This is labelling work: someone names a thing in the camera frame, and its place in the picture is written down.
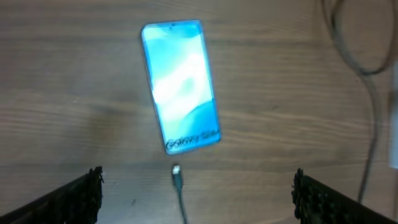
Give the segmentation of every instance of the wood surface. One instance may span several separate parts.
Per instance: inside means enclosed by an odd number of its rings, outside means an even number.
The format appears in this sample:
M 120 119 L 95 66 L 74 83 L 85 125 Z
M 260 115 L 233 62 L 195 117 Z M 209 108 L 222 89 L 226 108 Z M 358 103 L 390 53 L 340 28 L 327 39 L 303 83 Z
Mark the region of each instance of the wood surface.
M 391 16 L 389 1 L 347 3 L 342 29 L 361 63 L 382 60 Z M 223 137 L 170 157 L 139 34 L 184 19 L 203 22 Z M 391 80 L 391 70 L 374 77 L 384 121 L 364 204 L 392 218 Z M 98 223 L 181 223 L 179 162 L 190 223 L 299 223 L 299 167 L 357 197 L 371 118 L 317 0 L 0 1 L 1 215 L 103 166 Z

